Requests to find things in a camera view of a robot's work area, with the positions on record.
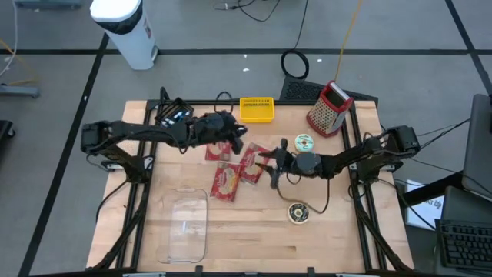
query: red snack bag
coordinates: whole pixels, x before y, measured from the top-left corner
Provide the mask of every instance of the red snack bag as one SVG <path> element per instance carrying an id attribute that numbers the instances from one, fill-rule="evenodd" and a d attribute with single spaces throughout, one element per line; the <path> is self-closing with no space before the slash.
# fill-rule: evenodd
<path id="1" fill-rule="evenodd" d="M 217 142 L 207 144 L 205 159 L 207 161 L 228 161 L 231 157 L 231 143 Z"/>
<path id="2" fill-rule="evenodd" d="M 238 190 L 241 165 L 218 162 L 210 196 L 233 202 Z"/>
<path id="3" fill-rule="evenodd" d="M 258 155 L 260 152 L 269 152 L 269 150 L 264 149 L 253 142 L 249 144 L 240 162 L 243 166 L 243 171 L 240 174 L 241 180 L 250 182 L 251 184 L 256 184 L 258 182 L 263 169 L 255 165 L 255 162 L 266 165 L 269 160 L 269 158 L 260 157 Z"/>

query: black mat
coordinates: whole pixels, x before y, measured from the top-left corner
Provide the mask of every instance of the black mat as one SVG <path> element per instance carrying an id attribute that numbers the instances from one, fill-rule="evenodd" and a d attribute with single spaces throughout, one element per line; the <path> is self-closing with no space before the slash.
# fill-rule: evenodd
<path id="1" fill-rule="evenodd" d="M 282 93 L 280 94 L 280 100 L 317 100 L 320 97 L 321 90 L 324 87 L 325 85 L 286 77 L 284 79 Z M 377 97 L 351 92 L 348 90 L 344 90 L 344 92 L 356 101 L 374 101 L 377 107 Z"/>

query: clear plastic container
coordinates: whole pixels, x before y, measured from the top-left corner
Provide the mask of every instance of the clear plastic container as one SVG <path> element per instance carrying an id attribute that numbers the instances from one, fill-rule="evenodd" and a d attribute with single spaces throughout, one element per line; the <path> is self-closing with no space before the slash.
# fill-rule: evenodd
<path id="1" fill-rule="evenodd" d="M 162 198 L 161 242 L 156 257 L 162 263 L 200 262 L 207 250 L 207 192 L 172 189 Z"/>

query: white trash can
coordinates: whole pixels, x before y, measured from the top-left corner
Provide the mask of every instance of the white trash can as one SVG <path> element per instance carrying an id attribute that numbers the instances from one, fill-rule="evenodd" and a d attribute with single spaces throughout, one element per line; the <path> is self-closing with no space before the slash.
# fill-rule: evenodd
<path id="1" fill-rule="evenodd" d="M 154 66 L 158 54 L 142 0 L 94 0 L 91 17 L 135 70 Z"/>

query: white paper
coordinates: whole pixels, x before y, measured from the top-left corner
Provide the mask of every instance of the white paper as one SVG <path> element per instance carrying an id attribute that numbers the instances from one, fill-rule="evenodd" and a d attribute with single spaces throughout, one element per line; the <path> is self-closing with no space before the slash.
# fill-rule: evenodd
<path id="1" fill-rule="evenodd" d="M 420 186 L 416 186 L 416 185 L 421 185 L 418 182 L 407 180 L 407 183 L 413 185 L 406 185 L 406 189 L 405 189 L 406 192 L 411 192 L 414 189 L 421 188 Z M 443 204 L 444 204 L 444 196 L 439 196 L 436 197 L 435 199 L 422 202 L 421 204 L 413 205 L 412 208 L 414 208 L 415 212 L 417 212 L 433 227 L 436 227 L 436 223 L 434 222 L 434 220 L 440 219 L 440 214 L 442 213 Z M 407 213 L 407 221 L 405 222 L 406 224 L 419 228 L 424 228 L 427 230 L 432 230 L 427 224 L 425 224 L 421 219 L 419 219 L 415 215 L 414 211 L 412 211 L 410 208 L 407 208 L 406 213 Z"/>

